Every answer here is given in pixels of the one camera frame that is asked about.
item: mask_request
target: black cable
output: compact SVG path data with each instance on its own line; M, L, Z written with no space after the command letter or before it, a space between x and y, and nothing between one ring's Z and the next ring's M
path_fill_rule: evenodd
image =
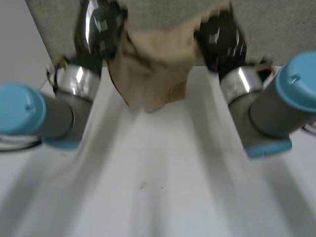
M316 137L316 122L305 125L304 127L302 127L302 130Z
M40 138L38 140L33 141L33 142L11 141L11 140L5 140L5 139L0 138L0 142L2 142L4 144L17 144L17 145L20 144L20 145L22 145L21 147L17 147L17 148L0 149L0 154L1 153L12 153L12 152L20 152L20 151L29 150L29 149L38 147L43 143Z

